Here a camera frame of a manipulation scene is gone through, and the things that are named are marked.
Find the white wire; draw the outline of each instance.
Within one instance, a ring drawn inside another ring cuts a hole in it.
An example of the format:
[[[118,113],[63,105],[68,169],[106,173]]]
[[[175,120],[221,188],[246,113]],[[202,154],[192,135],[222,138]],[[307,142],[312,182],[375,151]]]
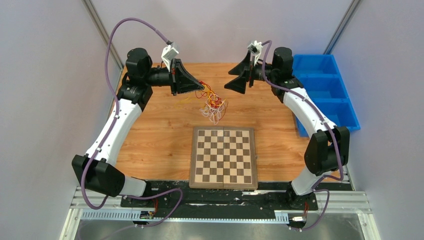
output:
[[[225,100],[222,101],[221,106],[215,108],[211,107],[211,105],[208,103],[208,100],[206,100],[205,106],[204,108],[200,109],[200,112],[204,117],[209,118],[209,121],[211,121],[214,125],[217,125],[221,119],[222,111],[225,109],[224,104]]]

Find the metal frame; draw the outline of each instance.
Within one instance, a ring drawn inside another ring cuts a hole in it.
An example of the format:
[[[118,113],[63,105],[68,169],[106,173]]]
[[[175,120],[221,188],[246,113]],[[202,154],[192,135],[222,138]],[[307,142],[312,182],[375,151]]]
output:
[[[88,13],[90,14],[91,19],[93,20],[97,30],[100,33],[105,44],[108,43],[109,35],[92,3],[91,0],[81,0],[86,7]],[[343,34],[346,26],[357,10],[361,0],[352,0],[350,6],[348,7],[346,13],[344,14],[340,24],[338,25],[336,31],[334,32],[331,40],[329,41],[327,47],[323,54],[331,54],[336,43],[338,42],[340,36]],[[114,45],[112,44],[110,49],[110,54],[113,57],[113,60],[119,66],[121,72],[124,69],[124,64],[121,58],[118,55],[118,52]],[[342,183],[352,184],[349,178],[349,171],[347,167],[343,167],[344,180]],[[256,190],[256,191],[247,191],[243,194],[264,194],[266,192],[285,192],[284,190]],[[322,209],[326,202],[327,194],[324,192],[316,193],[316,200],[319,209]],[[90,198],[91,202],[95,205],[98,205],[102,202],[104,195],[88,190],[87,196]],[[61,240],[73,240],[77,234],[80,220],[122,220],[122,221],[132,221],[139,220],[140,211],[153,211],[153,208],[144,207],[144,208],[124,208],[121,207],[121,197],[109,197],[100,210],[90,209],[84,199],[82,198],[81,188],[77,187],[75,190],[74,197],[72,199],[69,212],[63,225],[63,229],[60,235]],[[298,210],[276,210],[275,219],[211,219],[211,218],[169,218],[167,222],[189,222],[189,223],[269,223],[269,224],[284,224],[287,221],[288,214],[292,213],[301,213],[302,211]],[[357,214],[359,221],[361,223],[362,233],[365,240],[380,240],[380,235],[376,227],[374,220],[374,215],[372,213],[370,204],[368,202],[367,195],[363,191],[330,191],[330,200],[328,203],[326,213],[329,214]],[[159,221],[161,218],[154,218],[149,221],[155,222]]]
[[[269,192],[283,193],[285,190],[255,190],[245,191],[244,195],[259,195]],[[98,205],[105,195],[87,190],[90,201]],[[327,200],[326,192],[315,194],[318,210],[311,213],[320,213]],[[104,207],[100,210],[90,209],[81,193],[81,187],[77,187],[73,196],[66,222],[63,226],[61,240],[73,240],[80,220],[120,220],[139,221],[141,211],[154,211],[152,207],[121,207],[121,197],[109,197]],[[289,214],[302,213],[301,210],[276,210],[275,219],[219,219],[219,218],[176,218],[170,217],[166,222],[180,223],[250,223],[250,224],[286,224]],[[374,221],[374,216],[364,191],[330,191],[330,199],[325,214],[357,214],[361,223],[362,233],[365,240],[379,240],[380,235]],[[160,217],[149,219],[149,222],[161,220]]]
[[[109,34],[106,31],[106,28],[103,25],[102,20],[100,19],[99,14],[97,13],[96,8],[94,7],[94,4],[92,3],[91,0],[81,0],[81,2],[84,4],[85,8],[87,9],[87,12],[91,17],[91,20],[93,21],[95,27],[98,30],[98,33],[103,39],[104,44],[106,44],[107,46],[109,41]],[[119,69],[122,71],[124,69],[124,63],[119,57],[118,52],[113,43],[110,46],[110,55],[112,56],[115,63],[119,66]]]
[[[327,47],[325,48],[323,54],[331,54],[336,43],[339,41],[340,36],[345,31],[346,26],[348,25],[352,16],[355,14],[355,11],[358,9],[358,6],[361,3],[361,1],[362,0],[352,0],[349,7],[347,8],[346,13],[344,14],[343,18],[341,19],[341,22],[339,23],[337,29],[335,30],[333,36],[331,37],[330,42],[328,43]]]

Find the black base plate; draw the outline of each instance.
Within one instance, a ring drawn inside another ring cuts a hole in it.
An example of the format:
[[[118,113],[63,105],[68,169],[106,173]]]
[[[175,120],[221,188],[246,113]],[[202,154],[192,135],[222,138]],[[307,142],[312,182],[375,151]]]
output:
[[[152,194],[179,188],[183,191],[180,206],[172,214],[173,218],[202,219],[275,219],[274,210],[293,210],[285,203],[285,192],[268,192],[258,195],[243,195],[253,190],[232,189],[194,189],[189,188],[188,181],[151,180]],[[258,190],[285,190],[288,182],[259,182]],[[351,191],[349,184],[322,183],[317,189]],[[155,217],[163,218],[172,210],[180,198],[179,192],[172,192],[158,198],[158,211]],[[307,203],[309,210],[318,209],[315,195],[312,194]],[[152,208],[152,200],[122,199],[124,208]],[[303,211],[304,207],[294,210]]]

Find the metal floor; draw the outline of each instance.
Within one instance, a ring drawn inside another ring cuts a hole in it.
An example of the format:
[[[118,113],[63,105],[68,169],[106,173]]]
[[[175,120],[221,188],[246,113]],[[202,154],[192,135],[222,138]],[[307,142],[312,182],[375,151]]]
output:
[[[308,226],[318,214],[308,214]],[[100,240],[114,231],[132,225],[121,220],[81,220],[81,240]],[[357,214],[326,213],[319,225],[305,232],[289,230],[274,223],[164,222],[153,228],[131,228],[108,240],[365,240]]]

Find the vertical metal pole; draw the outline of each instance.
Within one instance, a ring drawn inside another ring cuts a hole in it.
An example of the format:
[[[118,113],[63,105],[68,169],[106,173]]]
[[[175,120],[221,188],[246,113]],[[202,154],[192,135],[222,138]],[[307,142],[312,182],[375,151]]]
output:
[[[100,19],[99,14],[97,13],[96,8],[94,7],[92,1],[91,0],[81,0],[81,1],[84,4],[85,8],[87,9],[87,12],[90,15],[95,27],[100,33],[100,36],[104,41],[104,44],[107,45],[109,41],[109,34],[106,31],[106,28],[103,25],[102,20]],[[119,57],[118,52],[113,43],[110,46],[110,56],[113,58],[113,60],[119,66],[119,69],[122,72],[122,70],[124,69],[124,64],[121,58]]]
[[[344,14],[343,18],[341,19],[340,24],[338,25],[337,29],[335,30],[330,42],[328,43],[327,47],[325,48],[325,51],[323,54],[331,54],[331,52],[334,49],[334,46],[339,41],[340,36],[342,35],[343,31],[345,30],[346,26],[348,25],[349,21],[351,20],[352,16],[354,15],[355,11],[357,10],[359,3],[361,3],[362,0],[352,0],[350,3],[350,6],[347,8],[346,13]]]

